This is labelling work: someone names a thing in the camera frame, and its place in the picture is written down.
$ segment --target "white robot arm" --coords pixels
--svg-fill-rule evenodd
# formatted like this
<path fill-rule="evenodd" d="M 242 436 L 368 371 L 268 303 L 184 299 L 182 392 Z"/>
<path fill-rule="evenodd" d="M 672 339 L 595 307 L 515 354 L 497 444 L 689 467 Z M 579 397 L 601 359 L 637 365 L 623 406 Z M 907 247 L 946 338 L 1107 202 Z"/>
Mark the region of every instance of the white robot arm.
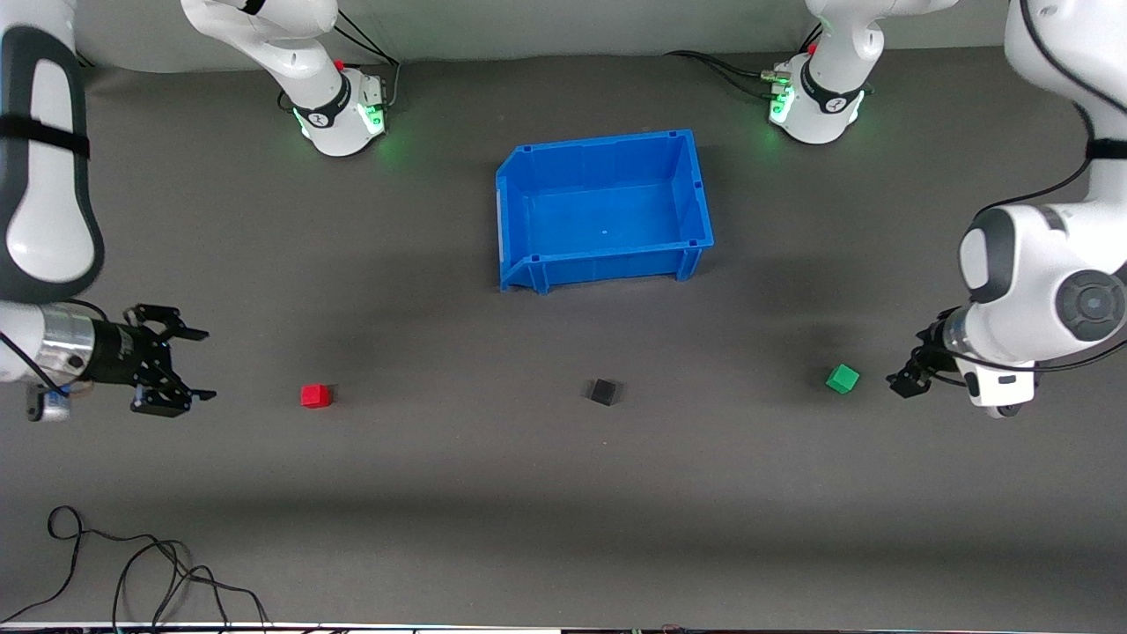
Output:
<path fill-rule="evenodd" d="M 383 84 L 339 69 L 317 39 L 332 30 L 336 0 L 180 0 L 196 30 L 266 69 L 294 104 L 302 133 L 322 153 L 356 153 L 383 133 Z"/>
<path fill-rule="evenodd" d="M 767 119 L 804 143 L 828 143 L 857 119 L 866 79 L 885 51 L 877 20 L 919 16 L 959 0 L 806 0 L 822 23 L 817 52 L 799 51 L 775 64 L 792 80 L 772 104 Z"/>
<path fill-rule="evenodd" d="M 970 302 L 920 333 L 888 377 L 902 396 L 939 372 L 961 375 L 975 405 L 1013 416 L 1033 399 L 1038 363 L 1106 342 L 1124 322 L 1127 261 L 1127 3 L 1013 0 L 1005 53 L 1031 83 L 1076 104 L 1089 132 L 1082 202 L 983 209 L 959 247 Z"/>
<path fill-rule="evenodd" d="M 133 411 L 175 417 L 215 393 L 184 385 L 168 341 L 207 333 L 175 307 L 139 304 L 113 324 L 64 303 L 104 258 L 73 20 L 74 0 L 0 2 L 0 383 L 28 383 L 32 420 L 65 419 L 78 383 L 134 386 Z"/>

